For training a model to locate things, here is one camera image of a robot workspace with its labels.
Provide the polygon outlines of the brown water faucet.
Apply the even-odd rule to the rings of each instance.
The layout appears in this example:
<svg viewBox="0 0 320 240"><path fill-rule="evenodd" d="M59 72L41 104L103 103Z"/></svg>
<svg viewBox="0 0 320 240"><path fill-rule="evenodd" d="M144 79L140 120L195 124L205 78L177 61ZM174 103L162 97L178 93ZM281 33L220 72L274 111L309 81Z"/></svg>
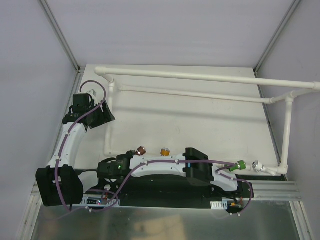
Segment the brown water faucet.
<svg viewBox="0 0 320 240"><path fill-rule="evenodd" d="M147 150L144 146L139 146L137 149L131 149L128 151L130 155L143 156L147 153Z"/></svg>

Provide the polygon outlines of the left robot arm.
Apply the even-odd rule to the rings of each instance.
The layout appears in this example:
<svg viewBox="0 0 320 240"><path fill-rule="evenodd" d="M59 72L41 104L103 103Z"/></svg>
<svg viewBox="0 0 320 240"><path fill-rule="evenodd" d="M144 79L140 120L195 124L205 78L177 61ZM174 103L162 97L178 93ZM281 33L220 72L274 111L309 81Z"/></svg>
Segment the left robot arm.
<svg viewBox="0 0 320 240"><path fill-rule="evenodd" d="M112 122L105 99L98 102L96 92L77 93L73 105L62 119L62 134L56 150L44 168L36 171L35 178L44 206L72 206L83 199L84 185L74 166L80 144L88 129L94 129Z"/></svg>

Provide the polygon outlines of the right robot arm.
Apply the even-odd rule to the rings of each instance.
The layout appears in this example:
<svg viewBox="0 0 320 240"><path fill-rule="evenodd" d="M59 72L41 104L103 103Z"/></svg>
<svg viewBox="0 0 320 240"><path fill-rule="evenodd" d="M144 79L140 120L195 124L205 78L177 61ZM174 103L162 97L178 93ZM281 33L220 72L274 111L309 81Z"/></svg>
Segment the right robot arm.
<svg viewBox="0 0 320 240"><path fill-rule="evenodd" d="M235 170L246 169L243 161L212 160L192 147L178 155L170 155L167 149L156 157L147 157L145 153L144 149L130 150L107 158L98 164L97 177L118 184L147 177L172 177L185 180L192 187L213 187L233 198L239 198L243 193L242 182L234 174Z"/></svg>

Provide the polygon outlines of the white PVC pipe frame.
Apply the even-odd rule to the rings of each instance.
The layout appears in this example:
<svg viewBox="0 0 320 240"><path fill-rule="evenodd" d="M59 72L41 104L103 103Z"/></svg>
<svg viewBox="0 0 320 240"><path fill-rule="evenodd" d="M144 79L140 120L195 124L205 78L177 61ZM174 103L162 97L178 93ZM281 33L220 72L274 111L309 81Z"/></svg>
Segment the white PVC pipe frame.
<svg viewBox="0 0 320 240"><path fill-rule="evenodd" d="M186 91L175 92L173 90L168 90L168 89L160 89L160 88L151 89L147 87L131 87L126 85L120 85L118 87L120 91L132 91L132 92L151 93L151 94L218 99L218 100L257 103L257 104L265 104L265 105L272 105L280 101L285 101L284 132L283 132L280 164L278 167L268 167L269 169L275 171L276 174L278 175L285 175L288 173L289 144L290 144L290 133L291 133L292 111L293 111L294 99L302 95L307 95L310 93L316 93L320 91L320 83L318 81L303 82L303 81L289 81L289 80L266 79L266 78L249 78L249 77L238 77L238 76L222 76L222 75L197 74L197 73L121 69L121 68L109 68L104 66L95 67L94 73L106 79L109 83L113 83L115 81L112 76L116 75L116 76L165 78L165 79L180 79L180 80L206 81L206 82L218 82L218 83L230 83L230 84L297 88L297 90L287 92L277 97L254 98L254 97L223 95L223 94L220 94L220 95L204 94L204 93L195 93L195 92L186 92Z"/></svg>

